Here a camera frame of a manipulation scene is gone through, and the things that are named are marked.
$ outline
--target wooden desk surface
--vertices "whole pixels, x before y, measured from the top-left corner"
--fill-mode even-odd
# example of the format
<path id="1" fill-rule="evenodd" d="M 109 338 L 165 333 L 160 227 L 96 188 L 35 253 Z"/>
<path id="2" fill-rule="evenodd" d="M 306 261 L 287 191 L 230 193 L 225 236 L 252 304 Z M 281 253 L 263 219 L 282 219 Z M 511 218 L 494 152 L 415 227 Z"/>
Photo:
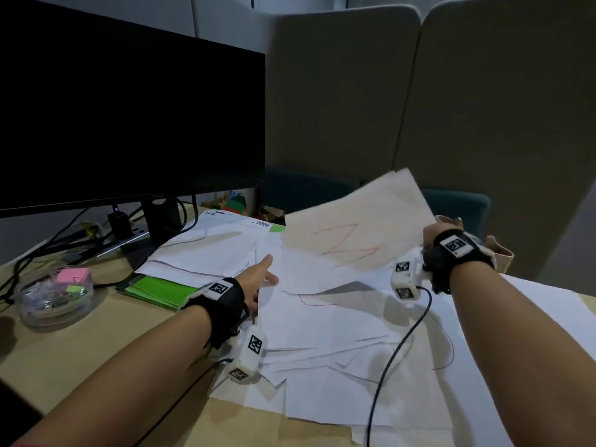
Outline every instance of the wooden desk surface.
<path id="1" fill-rule="evenodd" d="M 131 271 L 121 257 L 95 264 L 91 269 L 95 282 L 123 279 Z M 56 406 L 118 350 L 173 314 L 120 295 L 113 288 L 98 290 L 93 298 L 98 305 L 83 320 L 49 333 L 26 328 L 18 320 L 15 307 L 0 315 L 0 378 L 43 413 Z M 582 299 L 596 314 L 596 298 L 582 296 Z M 139 428 L 139 437 L 207 366 L 206 361 L 199 361 L 181 382 L 160 384 L 164 386 L 164 394 L 156 402 L 153 416 Z M 289 420 L 281 414 L 209 399 L 205 392 L 213 374 L 182 399 L 145 440 L 144 447 L 355 445 L 347 427 Z"/>

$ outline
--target wrist-mounted device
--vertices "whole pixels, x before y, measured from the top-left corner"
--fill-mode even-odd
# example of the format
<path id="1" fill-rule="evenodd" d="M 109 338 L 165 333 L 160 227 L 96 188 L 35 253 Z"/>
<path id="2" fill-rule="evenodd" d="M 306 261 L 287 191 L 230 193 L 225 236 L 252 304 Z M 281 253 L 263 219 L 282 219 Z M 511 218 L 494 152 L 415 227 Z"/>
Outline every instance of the wrist-mounted device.
<path id="1" fill-rule="evenodd" d="M 189 306 L 202 306 L 211 319 L 213 348 L 219 349 L 228 338 L 238 334 L 238 327 L 249 316 L 244 302 L 244 290 L 234 278 L 223 278 L 203 285 L 191 294 L 180 310 Z"/>
<path id="2" fill-rule="evenodd" d="M 422 252 L 424 269 L 432 272 L 433 292 L 451 293 L 449 276 L 454 267 L 465 262 L 484 262 L 496 268 L 495 253 L 481 240 L 460 229 L 438 234 L 433 247 Z"/>

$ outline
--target red pen drawing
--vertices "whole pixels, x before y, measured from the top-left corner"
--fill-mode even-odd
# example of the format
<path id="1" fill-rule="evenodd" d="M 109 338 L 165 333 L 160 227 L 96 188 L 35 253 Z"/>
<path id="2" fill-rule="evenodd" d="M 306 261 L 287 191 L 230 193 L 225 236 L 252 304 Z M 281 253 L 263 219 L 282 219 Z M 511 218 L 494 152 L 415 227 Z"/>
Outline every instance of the red pen drawing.
<path id="1" fill-rule="evenodd" d="M 306 306 L 311 306 L 313 308 L 316 308 L 318 306 L 337 306 L 337 304 L 309 304 L 305 300 L 302 299 L 302 295 L 298 295 L 298 298 L 300 298 L 300 300 L 302 301 L 303 304 L 305 304 Z"/>
<path id="2" fill-rule="evenodd" d="M 353 252 L 362 252 L 362 253 L 366 253 L 364 255 L 361 255 L 360 257 L 355 258 L 354 260 L 351 260 L 350 262 L 346 262 L 346 263 L 342 263 L 339 265 L 335 265 L 333 268 L 337 268 L 338 266 L 344 266 L 347 265 L 349 263 L 353 263 L 356 262 L 357 260 L 361 260 L 364 259 L 365 257 L 368 257 L 371 254 L 375 254 L 375 252 L 378 251 L 378 249 L 380 248 L 380 246 L 376 246 L 374 248 L 359 248 L 359 249 L 343 249 L 343 248 L 339 248 L 339 246 L 345 242 L 350 235 L 352 235 L 352 233 L 354 232 L 354 230 L 356 229 L 358 223 L 354 223 L 354 224 L 346 224 L 343 226 L 337 226 L 334 228 L 329 228 L 329 229 L 323 229 L 322 231 L 319 232 L 315 232 L 313 233 L 313 235 L 317 235 L 318 233 L 323 233 L 323 232 L 329 232 L 329 231 L 333 231 L 335 229 L 343 229 L 343 228 L 351 228 L 349 230 L 349 232 L 347 233 L 347 235 L 341 239 L 341 241 L 339 243 L 337 243 L 335 246 L 332 246 L 331 248 L 329 248 L 327 251 L 325 251 L 323 254 L 321 255 L 327 255 L 327 254 L 337 254 L 337 253 L 353 253 Z"/>

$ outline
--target person's left hand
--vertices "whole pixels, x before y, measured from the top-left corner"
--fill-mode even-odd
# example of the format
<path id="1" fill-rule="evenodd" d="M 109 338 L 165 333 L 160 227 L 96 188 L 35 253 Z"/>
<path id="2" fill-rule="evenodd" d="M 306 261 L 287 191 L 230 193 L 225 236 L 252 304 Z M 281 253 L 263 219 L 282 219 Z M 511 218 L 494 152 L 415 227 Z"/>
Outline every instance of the person's left hand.
<path id="1" fill-rule="evenodd" d="M 244 302 L 252 312 L 256 312 L 259 307 L 257 302 L 259 300 L 259 285 L 263 281 L 269 281 L 271 284 L 277 284 L 279 278 L 268 271 L 273 263 L 273 256 L 267 254 L 259 263 L 248 267 L 242 271 L 236 280 L 244 291 Z"/>

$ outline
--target clear plastic container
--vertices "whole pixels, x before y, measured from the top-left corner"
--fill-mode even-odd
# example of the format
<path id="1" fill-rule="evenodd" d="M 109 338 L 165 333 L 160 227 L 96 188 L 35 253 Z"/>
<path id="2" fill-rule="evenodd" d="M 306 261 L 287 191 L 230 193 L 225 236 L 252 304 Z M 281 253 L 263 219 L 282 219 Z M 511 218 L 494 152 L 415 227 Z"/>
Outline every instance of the clear plastic container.
<path id="1" fill-rule="evenodd" d="M 16 302 L 23 323 L 32 327 L 50 327 L 82 318 L 91 311 L 91 274 L 60 282 L 58 275 L 67 268 L 57 268 L 20 289 Z"/>

